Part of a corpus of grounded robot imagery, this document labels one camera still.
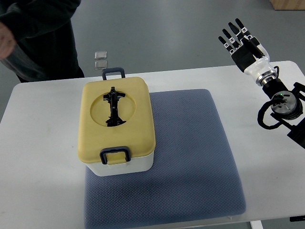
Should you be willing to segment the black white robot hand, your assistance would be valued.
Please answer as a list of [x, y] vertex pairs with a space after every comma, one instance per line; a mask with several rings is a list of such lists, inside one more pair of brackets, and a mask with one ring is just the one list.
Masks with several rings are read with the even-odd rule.
[[251, 76], [258, 86], [264, 86], [268, 81], [278, 78], [278, 68], [270, 64], [267, 50], [239, 18], [235, 22], [236, 24], [228, 23], [231, 31], [222, 29], [226, 38], [218, 37], [235, 65], [241, 72]]

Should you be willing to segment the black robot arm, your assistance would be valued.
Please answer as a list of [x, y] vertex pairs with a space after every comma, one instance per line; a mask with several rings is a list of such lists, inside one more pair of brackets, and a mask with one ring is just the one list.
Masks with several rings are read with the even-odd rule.
[[[302, 104], [305, 101], [305, 86], [296, 82], [294, 83], [294, 88], [288, 90], [283, 82], [276, 78], [264, 83], [263, 91], [270, 100], [259, 110], [257, 116], [258, 124], [267, 130], [277, 129], [279, 126], [284, 125], [290, 130], [287, 136], [301, 147], [304, 147], [305, 119], [303, 118], [296, 125], [291, 125], [288, 121], [295, 120], [305, 113]], [[264, 123], [264, 115], [268, 109], [272, 110], [270, 116], [277, 121], [274, 125], [266, 125]]]

